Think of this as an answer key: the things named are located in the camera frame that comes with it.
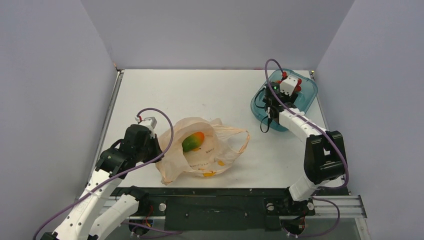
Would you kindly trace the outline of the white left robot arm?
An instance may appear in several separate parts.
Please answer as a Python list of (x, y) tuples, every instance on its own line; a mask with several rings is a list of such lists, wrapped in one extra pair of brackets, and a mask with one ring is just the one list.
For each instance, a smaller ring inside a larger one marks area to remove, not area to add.
[(109, 196), (137, 163), (146, 163), (161, 154), (153, 118), (130, 125), (122, 139), (104, 150), (91, 178), (67, 217), (43, 240), (88, 240), (95, 220)]

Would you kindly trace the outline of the red fake grape bunch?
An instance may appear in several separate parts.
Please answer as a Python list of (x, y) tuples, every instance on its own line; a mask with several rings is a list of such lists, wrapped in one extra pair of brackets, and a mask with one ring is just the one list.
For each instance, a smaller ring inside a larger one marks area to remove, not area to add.
[(295, 89), (294, 93), (300, 92), (300, 91), (302, 90), (302, 88), (301, 88), (301, 83), (302, 83), (302, 80), (299, 78), (299, 79), (298, 79), (298, 85), (297, 85), (297, 87), (296, 87), (296, 89)]

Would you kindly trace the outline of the orange translucent plastic bag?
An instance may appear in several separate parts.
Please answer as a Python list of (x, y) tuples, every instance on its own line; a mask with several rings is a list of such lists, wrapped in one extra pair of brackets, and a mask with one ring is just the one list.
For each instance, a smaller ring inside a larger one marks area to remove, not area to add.
[[(196, 132), (205, 136), (200, 150), (183, 152), (183, 140)], [(250, 139), (247, 129), (225, 125), (220, 118), (183, 118), (158, 137), (165, 152), (155, 164), (161, 183), (169, 185), (183, 174), (200, 178), (222, 174), (245, 152)]]

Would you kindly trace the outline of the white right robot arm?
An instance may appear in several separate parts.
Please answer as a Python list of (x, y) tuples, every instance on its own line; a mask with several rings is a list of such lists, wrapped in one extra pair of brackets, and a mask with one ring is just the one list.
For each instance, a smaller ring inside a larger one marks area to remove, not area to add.
[(286, 128), (304, 144), (304, 173), (288, 188), (290, 195), (282, 199), (283, 209), (294, 214), (315, 191), (328, 182), (347, 175), (343, 138), (338, 131), (328, 131), (317, 126), (296, 107), (282, 104), (282, 94), (277, 83), (264, 87), (264, 109), (268, 122)]

